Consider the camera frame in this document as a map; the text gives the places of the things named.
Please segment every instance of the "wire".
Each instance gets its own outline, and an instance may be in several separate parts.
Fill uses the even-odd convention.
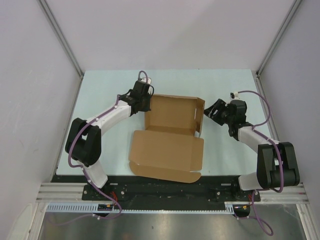
[[[256,124],[256,125],[253,125],[253,126],[252,126],[252,129],[255,129],[255,128],[258,127],[258,126],[262,126],[262,125],[266,124],[266,123],[269,121],[269,119],[271,118],[271,108],[270,108],[270,105],[269,105],[267,99],[266,99],[264,96],[262,96],[260,93],[255,92],[255,91],[251,91],[251,90],[238,91],[238,93],[239,93],[239,94],[242,94],[242,93],[255,94],[255,95],[258,95],[258,96],[265,102],[265,104],[266,104],[266,106],[267,106],[267,108],[268,108],[268,117],[266,118],[266,120],[265,120],[264,122],[259,123],[259,124]]]
[[[258,95],[266,104],[267,108],[268,108],[268,116],[266,118],[266,120],[262,123],[259,123],[259,124],[256,124],[256,125],[253,125],[252,126],[252,131],[256,134],[258,134],[260,137],[264,138],[265,140],[267,140],[269,143],[271,143],[275,149],[275,152],[276,152],[276,157],[279,161],[279,171],[280,171],[280,188],[279,190],[275,189],[275,188],[271,188],[273,191],[277,192],[277,193],[281,193],[284,189],[284,169],[283,169],[283,162],[282,162],[282,159],[281,159],[281,154],[280,154],[280,151],[276,145],[276,143],[274,142],[273,139],[270,139],[269,137],[267,137],[266,135],[264,135],[263,133],[261,133],[260,131],[256,130],[255,128],[258,127],[258,126],[262,126],[264,124],[266,124],[270,118],[271,118],[271,108],[270,108],[270,105],[267,101],[267,99],[265,97],[263,97],[260,93],[258,92],[255,92],[255,91],[251,91],[251,90],[243,90],[243,91],[239,91],[238,92],[239,94],[241,93],[252,93],[252,94],[255,94],[255,95]],[[271,228],[271,226],[266,222],[264,221],[263,219],[261,219],[258,214],[257,214],[257,209],[256,209],[256,206],[255,206],[255,193],[257,191],[256,190],[253,190],[252,191],[252,195],[251,197],[249,197],[249,200],[251,200],[251,206],[253,208],[253,212],[254,212],[254,215],[255,216],[248,216],[248,217],[237,217],[236,214],[234,214],[234,216],[237,218],[237,219],[255,219],[257,220],[257,222],[259,223],[259,226],[261,227],[261,229],[268,235],[268,236],[273,236],[274,235],[274,231],[273,229]]]
[[[249,201],[251,202],[249,206],[252,206],[252,197],[250,194],[248,195],[248,198],[249,198]]]
[[[114,198],[116,201],[118,201],[118,198],[117,198],[117,195],[115,194],[115,192],[112,191],[111,194],[112,194],[113,198]]]
[[[141,73],[145,75],[145,78],[146,78],[145,81],[146,81],[146,83],[148,83],[148,81],[149,81],[148,75],[147,75],[147,73],[146,73],[145,71],[143,71],[143,70],[139,71],[139,73],[138,73],[138,80],[141,79],[141,77],[140,77]]]
[[[253,208],[253,212],[255,214],[255,216],[245,216],[245,217],[238,217],[236,213],[234,213],[234,216],[236,217],[237,220],[239,219],[254,219],[254,220],[257,220],[257,222],[259,223],[261,229],[265,232],[265,234],[267,234],[268,236],[273,236],[274,235],[274,230],[272,229],[272,227],[263,219],[261,219],[258,215],[257,215],[257,209],[256,209],[256,206],[255,206],[255,200],[254,200],[254,196],[255,196],[255,193],[256,193],[256,190],[253,190],[252,191],[252,208]]]
[[[255,95],[258,95],[260,98],[263,99],[263,101],[265,102],[265,104],[267,105],[267,108],[268,108],[268,117],[266,118],[266,120],[262,123],[259,123],[259,124],[256,124],[256,125],[253,125],[252,126],[252,131],[255,132],[256,134],[258,134],[259,136],[261,136],[262,138],[264,138],[265,140],[267,140],[269,143],[271,143],[275,149],[275,152],[276,152],[276,157],[278,159],[278,162],[279,162],[279,171],[280,171],[280,188],[279,190],[275,189],[275,188],[271,188],[272,190],[274,190],[275,192],[277,193],[281,193],[284,189],[284,169],[283,169],[283,161],[281,159],[281,154],[280,154],[280,151],[276,145],[276,143],[270,139],[269,137],[267,137],[266,135],[264,135],[263,133],[261,133],[260,131],[258,130],[255,130],[255,127],[258,127],[258,126],[262,126],[264,124],[266,124],[270,118],[271,118],[271,108],[270,108],[270,105],[267,101],[267,99],[262,96],[260,93],[258,92],[255,92],[255,91],[251,91],[251,90],[243,90],[243,91],[239,91],[238,92],[239,94],[241,93],[252,93],[252,94],[255,94]]]
[[[66,221],[66,222],[62,222],[62,223],[54,223],[54,222],[52,222],[52,221],[50,220],[50,218],[49,218],[49,216],[48,216],[48,217],[47,217],[47,221],[48,221],[50,224],[54,225],[54,226],[60,227],[60,226],[68,225],[68,224],[70,224],[70,223],[73,223],[73,222],[75,222],[75,221],[77,221],[77,220],[79,220],[79,219],[83,219],[83,218],[86,218],[86,217],[93,217],[93,214],[92,214],[92,213],[84,214],[84,215],[78,216],[78,217],[76,217],[76,218],[74,218],[74,219],[72,219],[72,220],[70,220],[70,221]]]
[[[79,140],[80,136],[82,135],[82,133],[91,125],[93,124],[94,122],[98,121],[100,118],[102,118],[103,116],[107,115],[108,113],[112,112],[115,108],[115,106],[118,105],[119,103],[119,97],[120,95],[118,94],[117,97],[116,97],[116,101],[115,101],[115,104],[113,107],[109,108],[107,111],[101,113],[99,116],[95,117],[94,119],[92,119],[91,121],[89,121],[78,133],[77,135],[75,136],[72,144],[71,144],[71,147],[70,147],[70,150],[69,150],[69,154],[68,154],[68,164],[71,168],[81,168],[82,171],[83,171],[83,174],[84,176],[87,178],[88,182],[93,186],[93,188],[98,192],[100,193],[102,196],[106,197],[107,199],[111,200],[112,202],[114,202],[118,208],[119,208],[119,212],[116,214],[116,215],[113,215],[113,216],[98,216],[97,218],[98,219],[115,219],[117,218],[118,216],[121,215],[121,212],[122,212],[122,207],[120,206],[120,204],[118,203],[118,201],[116,201],[115,199],[113,199],[112,197],[106,195],[104,192],[102,192],[90,179],[87,171],[83,168],[82,165],[73,165],[72,162],[71,162],[71,156],[72,156],[72,152],[75,148],[75,145],[77,143],[77,141]],[[83,215],[81,218],[84,218],[84,217],[88,217],[88,216],[92,216],[91,214],[86,214],[86,215]],[[67,223],[65,224],[69,224],[69,223],[72,223],[73,221],[76,221],[80,219],[79,217],[75,218],[74,220],[71,220],[71,221],[68,221]]]
[[[154,95],[154,93],[155,93],[155,88],[152,85],[150,85],[150,87],[152,87],[152,94],[151,94],[151,97],[152,97]]]

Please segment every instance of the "brown cardboard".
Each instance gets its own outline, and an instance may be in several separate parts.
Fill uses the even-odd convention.
[[[193,183],[201,174],[201,133],[205,101],[197,97],[153,95],[145,130],[133,134],[130,168],[137,176]]]

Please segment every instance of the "cable clip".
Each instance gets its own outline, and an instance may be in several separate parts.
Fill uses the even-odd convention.
[[[231,92],[230,97],[231,97],[231,99],[240,99],[239,93],[237,91]]]

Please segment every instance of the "light blue table surface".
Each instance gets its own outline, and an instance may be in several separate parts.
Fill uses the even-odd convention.
[[[148,70],[155,94],[199,97],[205,107],[218,98],[228,102],[230,92],[256,91],[249,69]],[[114,104],[117,94],[132,89],[138,70],[86,71],[73,112],[75,118],[87,119]],[[265,120],[258,96],[242,93],[248,106],[247,121],[252,124]],[[144,129],[144,113],[139,112],[115,125],[102,137],[100,162],[107,175],[134,175],[129,168],[129,151],[133,132]],[[258,128],[270,135],[267,125]],[[202,175],[242,175],[256,171],[257,154],[248,146],[229,137],[228,126],[220,126],[203,118],[201,138],[204,139]],[[68,155],[62,152],[58,175],[82,175],[80,169],[68,165]]]

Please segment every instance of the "gray wall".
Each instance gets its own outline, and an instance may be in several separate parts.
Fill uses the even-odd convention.
[[[0,239],[50,176],[79,83],[37,1],[0,1]]]
[[[279,137],[294,144],[301,179],[317,216],[320,214],[319,10],[319,0],[302,3],[261,76]]]
[[[48,0],[86,70],[257,69],[294,0]]]

